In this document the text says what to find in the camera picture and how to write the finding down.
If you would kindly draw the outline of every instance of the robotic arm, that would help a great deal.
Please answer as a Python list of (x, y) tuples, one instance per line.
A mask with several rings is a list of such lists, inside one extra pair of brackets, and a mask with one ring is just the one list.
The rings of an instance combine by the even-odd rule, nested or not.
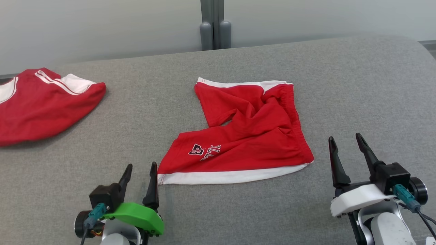
[(330, 210), (333, 216), (347, 215), (358, 245), (414, 245), (415, 241), (404, 222), (400, 209), (420, 214), (428, 200), (424, 183), (410, 177), (399, 163), (385, 164), (378, 160), (361, 134), (356, 134), (370, 172), (369, 181), (351, 183), (338, 156), (338, 148), (330, 137), (330, 163), (335, 196)]
[[(124, 202), (132, 168), (132, 164), (127, 165), (118, 183), (99, 185), (89, 195), (93, 210), (80, 212), (74, 224), (76, 236), (82, 238), (82, 244), (85, 238), (100, 236), (100, 245), (147, 245), (149, 237), (163, 234), (164, 223), (157, 212), (157, 164), (152, 163), (143, 205)], [(92, 220), (98, 207), (105, 207), (106, 212), (102, 215), (98, 213), (98, 220), (89, 227), (89, 220)]]

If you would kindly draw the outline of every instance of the red jersey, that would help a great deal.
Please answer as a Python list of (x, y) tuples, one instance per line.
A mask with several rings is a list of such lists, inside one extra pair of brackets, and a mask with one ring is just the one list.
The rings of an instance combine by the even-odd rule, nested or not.
[(194, 90), (209, 128), (179, 135), (160, 163), (159, 184), (242, 183), (289, 174), (313, 162), (292, 83), (199, 78)]
[(0, 85), (0, 146), (59, 134), (101, 101), (104, 83), (46, 69), (26, 70)]

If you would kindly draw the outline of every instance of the gray table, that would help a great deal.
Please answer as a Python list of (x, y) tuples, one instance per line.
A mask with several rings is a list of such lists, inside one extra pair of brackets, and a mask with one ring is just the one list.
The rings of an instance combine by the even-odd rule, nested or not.
[[(141, 202), (152, 161), (180, 132), (207, 127), (193, 86), (284, 80), (295, 85), (315, 162), (270, 180), (160, 186), (166, 232), (150, 244), (354, 244), (348, 219), (330, 215), (334, 194), (327, 139), (334, 136), (353, 181), (369, 173), (355, 142), (400, 162), (429, 189), (423, 212), (436, 217), (436, 61), (395, 36), (350, 37), (252, 48), (93, 61), (55, 72), (107, 84), (101, 104), (51, 139), (0, 149), (0, 244), (78, 245), (73, 221), (88, 194), (133, 164), (126, 201)], [(429, 232), (403, 212), (422, 244)], [(85, 244), (98, 244), (88, 239)]]

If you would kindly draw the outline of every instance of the white trim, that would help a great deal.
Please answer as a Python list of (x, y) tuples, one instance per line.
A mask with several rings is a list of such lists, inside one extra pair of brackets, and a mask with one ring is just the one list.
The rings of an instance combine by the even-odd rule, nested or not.
[(235, 184), (256, 180), (265, 180), (285, 174), (297, 172), (308, 163), (297, 166), (285, 166), (269, 169), (240, 170), (226, 172), (177, 172), (173, 174), (158, 174), (159, 184)]
[(240, 83), (221, 83), (221, 82), (213, 82), (210, 80), (206, 80), (204, 78), (198, 78), (197, 83), (204, 83), (209, 86), (213, 86), (216, 88), (231, 88), (235, 86), (240, 85), (256, 85), (261, 86), (263, 88), (263, 93), (265, 94), (266, 91), (269, 89), (272, 89), (273, 87), (280, 85), (280, 84), (288, 84), (291, 85), (292, 83), (286, 82), (286, 81), (264, 81), (264, 82), (240, 82)]
[(0, 104), (12, 98), (17, 91), (18, 77), (14, 77), (8, 83), (0, 85)]
[(95, 82), (93, 81), (80, 78), (73, 74), (68, 74), (61, 79), (53, 80), (49, 76), (47, 76), (47, 74), (45, 74), (43, 71), (39, 70), (35, 73), (35, 76), (39, 77), (45, 83), (56, 84), (70, 95), (80, 95), (86, 92), (86, 90), (88, 90), (91, 85), (95, 84)]

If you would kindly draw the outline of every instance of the red fabric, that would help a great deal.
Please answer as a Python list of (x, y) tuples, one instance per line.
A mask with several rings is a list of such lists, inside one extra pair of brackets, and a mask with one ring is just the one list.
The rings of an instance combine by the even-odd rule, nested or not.
[(158, 174), (267, 169), (313, 161), (292, 84), (276, 85), (265, 94), (257, 85), (217, 88), (199, 82), (194, 89), (209, 128), (181, 133)]
[(90, 113), (106, 92), (104, 83), (96, 83), (82, 94), (71, 95), (43, 82), (35, 75), (39, 70), (53, 80), (61, 78), (46, 68), (18, 75), (15, 94), (0, 103), (0, 146), (59, 134)]

